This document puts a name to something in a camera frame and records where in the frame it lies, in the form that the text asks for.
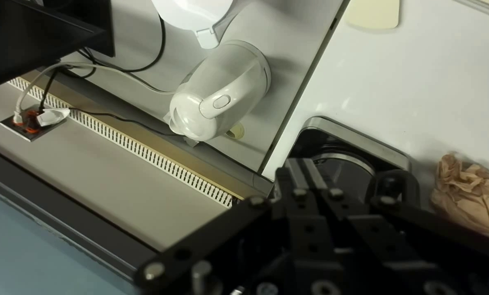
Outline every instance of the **crumpled paper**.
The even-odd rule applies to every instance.
[[[489,235],[489,171],[442,156],[436,171],[431,206],[454,224]]]

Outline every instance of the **brown paper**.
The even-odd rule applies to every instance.
[[[472,165],[462,168],[447,155],[436,171],[432,207],[449,220],[473,232],[489,233],[489,171]]]

